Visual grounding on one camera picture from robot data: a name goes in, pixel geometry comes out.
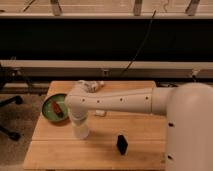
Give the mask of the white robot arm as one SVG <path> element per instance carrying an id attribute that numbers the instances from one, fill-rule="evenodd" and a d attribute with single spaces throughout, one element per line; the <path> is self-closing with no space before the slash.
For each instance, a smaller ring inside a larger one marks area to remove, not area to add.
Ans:
<path id="1" fill-rule="evenodd" d="M 65 104 L 76 125 L 90 110 L 165 115 L 165 171 L 213 171 L 213 87 L 207 84 L 93 93 L 78 83 Z"/>

